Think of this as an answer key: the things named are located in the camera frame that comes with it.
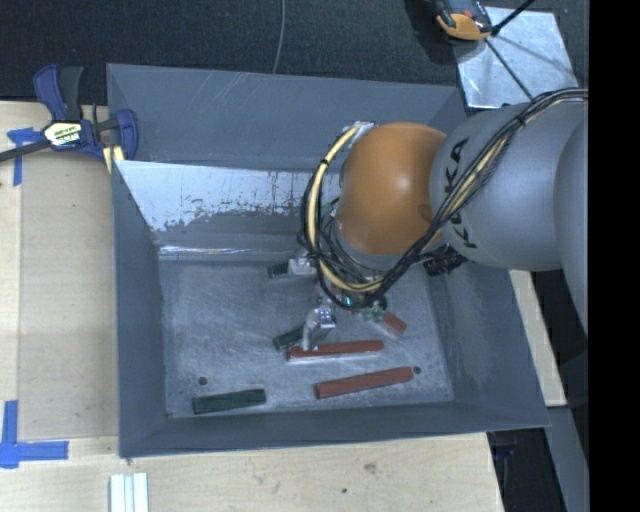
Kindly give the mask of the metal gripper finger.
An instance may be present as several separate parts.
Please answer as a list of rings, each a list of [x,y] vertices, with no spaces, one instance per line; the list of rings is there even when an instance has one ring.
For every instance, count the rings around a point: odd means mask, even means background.
[[[335,327],[334,310],[330,306],[318,306],[306,315],[302,324],[276,335],[272,344],[276,350],[298,346],[303,351],[311,351]]]
[[[270,265],[267,275],[270,279],[314,278],[317,274],[312,262],[306,257],[289,258]]]

